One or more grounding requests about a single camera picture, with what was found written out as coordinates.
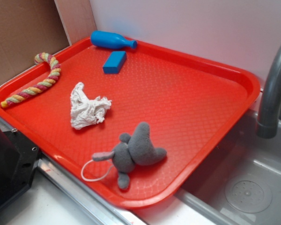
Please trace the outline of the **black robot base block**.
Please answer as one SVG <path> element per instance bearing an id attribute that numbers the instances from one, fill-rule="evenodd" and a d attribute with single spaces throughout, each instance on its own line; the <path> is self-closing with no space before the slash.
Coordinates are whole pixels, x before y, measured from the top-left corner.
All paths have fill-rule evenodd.
<path id="1" fill-rule="evenodd" d="M 0 210 L 30 189 L 39 155 L 22 132 L 0 129 Z"/>

